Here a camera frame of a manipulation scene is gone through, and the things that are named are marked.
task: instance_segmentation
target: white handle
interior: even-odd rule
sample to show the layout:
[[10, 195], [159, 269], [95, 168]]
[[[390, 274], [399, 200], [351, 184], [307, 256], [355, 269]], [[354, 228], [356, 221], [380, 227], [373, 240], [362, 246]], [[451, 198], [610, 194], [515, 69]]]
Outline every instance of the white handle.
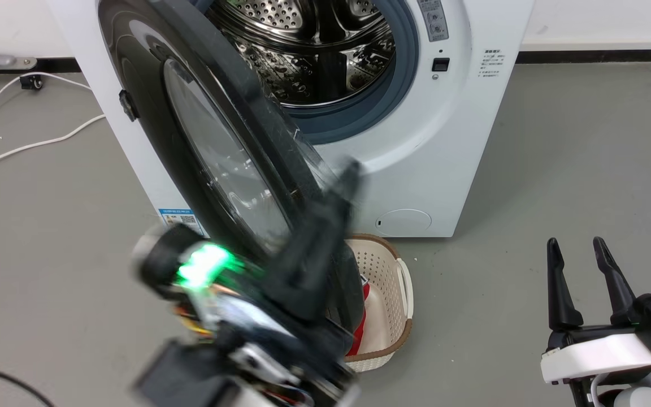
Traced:
[[414, 316], [414, 286], [411, 282], [411, 273], [406, 263], [400, 258], [398, 262], [398, 271], [400, 272], [401, 292], [403, 293], [403, 310], [406, 312], [406, 318], [411, 319]]

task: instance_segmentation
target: washing machine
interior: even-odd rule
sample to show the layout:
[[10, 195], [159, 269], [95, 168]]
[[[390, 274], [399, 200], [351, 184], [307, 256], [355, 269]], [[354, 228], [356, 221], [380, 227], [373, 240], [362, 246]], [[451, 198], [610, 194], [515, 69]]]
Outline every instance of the washing machine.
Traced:
[[49, 0], [156, 214], [264, 253], [346, 155], [354, 232], [452, 236], [532, 2]]

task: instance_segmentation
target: gray floor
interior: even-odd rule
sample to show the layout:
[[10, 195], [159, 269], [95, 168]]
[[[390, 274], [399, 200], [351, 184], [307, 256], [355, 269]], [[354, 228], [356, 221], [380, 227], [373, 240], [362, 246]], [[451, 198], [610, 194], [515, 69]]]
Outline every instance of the gray floor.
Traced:
[[[39, 94], [8, 91], [0, 153], [98, 113], [85, 90], [51, 80]], [[181, 332], [129, 270], [156, 222], [105, 122], [1, 162], [0, 369], [61, 406], [138, 405], [130, 382]], [[571, 405], [566, 387], [540, 379], [545, 243], [559, 238], [576, 306], [602, 323], [594, 235], [633, 289], [651, 292], [651, 64], [519, 66], [455, 237], [396, 242], [414, 330], [362, 376], [358, 405]], [[37, 404], [0, 383], [0, 405]]]

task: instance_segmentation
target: laundry basket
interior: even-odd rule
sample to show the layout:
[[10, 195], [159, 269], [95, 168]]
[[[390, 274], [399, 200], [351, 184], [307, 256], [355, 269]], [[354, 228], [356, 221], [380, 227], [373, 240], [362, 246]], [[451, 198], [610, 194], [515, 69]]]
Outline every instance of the laundry basket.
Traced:
[[354, 235], [346, 243], [353, 250], [360, 273], [370, 283], [363, 339], [358, 353], [346, 356], [346, 363], [355, 371], [377, 369], [390, 360], [411, 333], [411, 275], [396, 250], [380, 237]]

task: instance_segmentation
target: green light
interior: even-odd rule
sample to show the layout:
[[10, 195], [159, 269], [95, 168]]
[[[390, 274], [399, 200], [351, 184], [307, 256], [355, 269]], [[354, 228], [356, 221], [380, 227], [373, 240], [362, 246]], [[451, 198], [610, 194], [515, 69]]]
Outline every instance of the green light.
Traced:
[[180, 284], [188, 288], [211, 286], [232, 257], [230, 252], [218, 245], [202, 245], [190, 255], [188, 262], [178, 269]]

